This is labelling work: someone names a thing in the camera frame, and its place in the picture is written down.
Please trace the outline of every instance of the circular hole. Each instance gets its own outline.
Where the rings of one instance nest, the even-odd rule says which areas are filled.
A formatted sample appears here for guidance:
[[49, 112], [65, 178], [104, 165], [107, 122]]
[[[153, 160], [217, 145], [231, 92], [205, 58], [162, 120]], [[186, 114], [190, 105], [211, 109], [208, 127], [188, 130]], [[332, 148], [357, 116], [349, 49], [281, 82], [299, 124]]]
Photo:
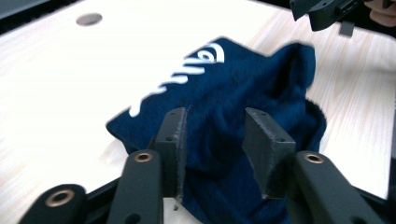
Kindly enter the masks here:
[[305, 159], [310, 162], [313, 162], [313, 163], [323, 163], [324, 162], [324, 160], [320, 156], [317, 156], [314, 154], [306, 154]]
[[367, 222], [361, 217], [351, 217], [350, 220], [353, 224], [366, 224]]
[[138, 162], [150, 161], [152, 159], [152, 155], [146, 152], [142, 152], [134, 156], [134, 160]]
[[125, 224], [137, 224], [140, 222], [141, 217], [138, 214], [130, 214], [125, 218]]
[[99, 13], [89, 13], [77, 18], [76, 23], [80, 26], [92, 26], [102, 20], [102, 15]]
[[75, 192], [71, 189], [58, 190], [51, 194], [46, 200], [48, 207], [57, 207], [70, 202], [75, 195]]
[[55, 201], [55, 202], [60, 202], [60, 201], [62, 201], [62, 200], [64, 200], [64, 199], [66, 199], [66, 198], [67, 198], [67, 195], [68, 195], [68, 194], [66, 194], [66, 193], [60, 193], [60, 194], [56, 195], [56, 196], [53, 198], [53, 201]]

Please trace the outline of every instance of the white logo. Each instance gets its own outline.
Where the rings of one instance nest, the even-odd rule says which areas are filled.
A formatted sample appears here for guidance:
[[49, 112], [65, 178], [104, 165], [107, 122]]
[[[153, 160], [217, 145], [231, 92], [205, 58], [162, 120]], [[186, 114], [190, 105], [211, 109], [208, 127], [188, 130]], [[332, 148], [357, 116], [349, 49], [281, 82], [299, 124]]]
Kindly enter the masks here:
[[[205, 46], [208, 49], [214, 49], [216, 52], [216, 57], [208, 50], [200, 50], [197, 52], [198, 58], [186, 58], [183, 61], [183, 65], [180, 69], [177, 69], [174, 74], [186, 74], [186, 75], [202, 75], [205, 73], [205, 69], [203, 67], [197, 66], [199, 64], [208, 64], [208, 63], [224, 63], [224, 50], [223, 48], [216, 43], [209, 43]], [[157, 88], [157, 90], [152, 91], [149, 95], [144, 97], [141, 101], [136, 102], [136, 104], [131, 104], [129, 108], [129, 115], [134, 118], [139, 115], [140, 106], [144, 99], [148, 98], [153, 94], [162, 94], [166, 92], [166, 87], [163, 84], [166, 83], [177, 83], [177, 84], [185, 84], [189, 81], [187, 76], [170, 76], [169, 79], [165, 80], [165, 82], [161, 83], [161, 85]]]

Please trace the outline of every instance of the white wood surface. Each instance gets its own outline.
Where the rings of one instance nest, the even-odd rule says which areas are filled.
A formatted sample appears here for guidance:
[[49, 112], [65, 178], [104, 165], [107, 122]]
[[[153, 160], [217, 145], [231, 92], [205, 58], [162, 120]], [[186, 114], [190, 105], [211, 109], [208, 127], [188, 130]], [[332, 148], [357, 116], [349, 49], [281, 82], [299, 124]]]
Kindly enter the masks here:
[[[103, 20], [76, 24], [97, 12]], [[118, 177], [126, 153], [106, 122], [154, 90], [204, 43], [225, 35], [270, 55], [290, 41], [316, 49], [308, 97], [328, 129], [320, 151], [348, 180], [387, 193], [396, 84], [395, 40], [338, 24], [310, 31], [307, 18], [249, 1], [87, 0], [0, 36], [0, 223], [17, 223], [45, 190], [88, 192]], [[165, 223], [196, 223], [165, 200]]]

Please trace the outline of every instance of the human hand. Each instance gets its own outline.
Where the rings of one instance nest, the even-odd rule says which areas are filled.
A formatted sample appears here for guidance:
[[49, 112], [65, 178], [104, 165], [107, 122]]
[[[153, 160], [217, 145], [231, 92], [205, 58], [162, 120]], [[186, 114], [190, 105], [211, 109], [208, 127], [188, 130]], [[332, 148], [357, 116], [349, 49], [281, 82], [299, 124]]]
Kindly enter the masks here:
[[382, 1], [374, 0], [364, 3], [364, 5], [372, 10], [370, 12], [370, 18], [383, 26], [396, 26], [396, 4], [392, 4], [388, 8], [382, 8]]

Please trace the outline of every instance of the navy blue cloth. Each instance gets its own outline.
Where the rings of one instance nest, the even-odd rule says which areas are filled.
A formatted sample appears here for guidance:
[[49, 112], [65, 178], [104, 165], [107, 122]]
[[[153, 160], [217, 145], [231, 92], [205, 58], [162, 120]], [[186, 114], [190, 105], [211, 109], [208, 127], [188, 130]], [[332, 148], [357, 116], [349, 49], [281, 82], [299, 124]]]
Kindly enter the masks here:
[[186, 107], [183, 205], [204, 223], [289, 223], [286, 200], [262, 198], [241, 148], [245, 108], [269, 113], [297, 150], [318, 151], [326, 121], [305, 99], [314, 74], [315, 52], [307, 45], [289, 44], [265, 57], [221, 37], [189, 55], [175, 81], [106, 127], [132, 153], [148, 146], [166, 112]]

